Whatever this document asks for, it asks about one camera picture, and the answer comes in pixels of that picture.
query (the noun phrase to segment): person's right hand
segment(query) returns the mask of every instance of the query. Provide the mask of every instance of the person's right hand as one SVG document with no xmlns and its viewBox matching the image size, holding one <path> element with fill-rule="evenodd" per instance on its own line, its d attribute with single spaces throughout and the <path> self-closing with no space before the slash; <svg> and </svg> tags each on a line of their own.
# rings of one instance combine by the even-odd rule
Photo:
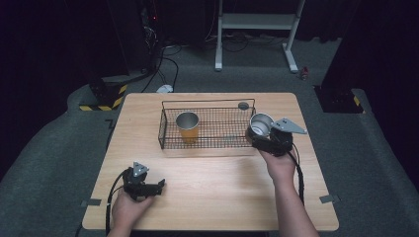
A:
<svg viewBox="0 0 419 237">
<path fill-rule="evenodd" d="M 289 154 L 276 157 L 265 151 L 260 150 L 259 152 L 266 161 L 268 173 L 275 185 L 293 185 L 295 162 Z"/>
</svg>

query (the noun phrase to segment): person's left hand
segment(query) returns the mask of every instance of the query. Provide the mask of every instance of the person's left hand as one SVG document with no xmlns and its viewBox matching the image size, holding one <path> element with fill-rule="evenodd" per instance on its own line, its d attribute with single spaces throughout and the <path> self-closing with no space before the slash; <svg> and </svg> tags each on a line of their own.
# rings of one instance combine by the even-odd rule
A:
<svg viewBox="0 0 419 237">
<path fill-rule="evenodd" d="M 135 222 L 153 204 L 155 197 L 147 197 L 143 201 L 133 200 L 124 189 L 118 191 L 118 197 L 112 207 L 114 228 L 131 230 Z"/>
</svg>

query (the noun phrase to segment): yellow and black hazard tape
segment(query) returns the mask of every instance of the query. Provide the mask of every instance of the yellow and black hazard tape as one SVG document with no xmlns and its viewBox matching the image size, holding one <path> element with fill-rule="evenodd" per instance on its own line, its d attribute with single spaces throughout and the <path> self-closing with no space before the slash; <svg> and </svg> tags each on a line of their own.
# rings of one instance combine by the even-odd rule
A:
<svg viewBox="0 0 419 237">
<path fill-rule="evenodd" d="M 109 105 L 79 105 L 81 111 L 113 111 L 116 110 L 123 101 L 127 85 L 120 88 L 114 102 Z"/>
</svg>

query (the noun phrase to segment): gold cup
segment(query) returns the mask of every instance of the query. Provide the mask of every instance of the gold cup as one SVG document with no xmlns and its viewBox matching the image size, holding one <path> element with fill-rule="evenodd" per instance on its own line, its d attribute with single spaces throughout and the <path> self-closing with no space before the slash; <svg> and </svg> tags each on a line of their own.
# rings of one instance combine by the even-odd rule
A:
<svg viewBox="0 0 419 237">
<path fill-rule="evenodd" d="M 176 124 L 185 143 L 195 143 L 198 139 L 200 118 L 193 112 L 182 112 L 176 117 Z"/>
</svg>

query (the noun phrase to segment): white metal stand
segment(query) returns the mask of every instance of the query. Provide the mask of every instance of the white metal stand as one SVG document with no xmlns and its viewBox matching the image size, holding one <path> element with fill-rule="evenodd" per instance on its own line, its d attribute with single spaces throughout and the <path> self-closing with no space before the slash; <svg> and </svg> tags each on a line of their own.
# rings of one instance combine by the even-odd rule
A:
<svg viewBox="0 0 419 237">
<path fill-rule="evenodd" d="M 295 14 L 223 14 L 222 0 L 219 0 L 218 30 L 215 52 L 215 71 L 222 70 L 222 29 L 261 29 L 261 30 L 289 30 L 288 42 L 283 43 L 283 49 L 292 73 L 297 73 L 291 47 L 293 38 L 301 18 L 305 0 L 299 0 Z"/>
</svg>

